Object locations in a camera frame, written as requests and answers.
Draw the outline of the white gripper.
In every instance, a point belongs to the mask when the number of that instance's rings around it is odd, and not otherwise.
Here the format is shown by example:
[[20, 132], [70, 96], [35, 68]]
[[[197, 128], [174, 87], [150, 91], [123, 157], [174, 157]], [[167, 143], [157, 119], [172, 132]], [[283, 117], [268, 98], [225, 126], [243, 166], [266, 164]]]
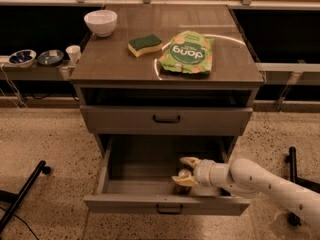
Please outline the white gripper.
[[232, 177], [230, 175], [230, 166], [225, 163], [216, 163], [213, 160], [200, 160], [197, 157], [181, 157], [180, 162], [191, 168], [195, 168], [193, 176], [187, 176], [181, 178], [173, 176], [173, 181], [180, 186], [194, 187], [198, 183], [210, 187], [223, 188], [232, 183]]

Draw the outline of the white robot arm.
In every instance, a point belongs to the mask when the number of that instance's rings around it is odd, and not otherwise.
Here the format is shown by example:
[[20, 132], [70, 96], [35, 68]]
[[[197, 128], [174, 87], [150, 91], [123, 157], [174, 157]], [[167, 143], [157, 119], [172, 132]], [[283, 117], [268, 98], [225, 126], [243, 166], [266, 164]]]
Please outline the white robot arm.
[[309, 225], [320, 227], [320, 194], [278, 177], [257, 163], [238, 158], [231, 163], [182, 157], [180, 162], [192, 168], [182, 169], [173, 181], [184, 187], [220, 187], [231, 194], [255, 198], [268, 195]]

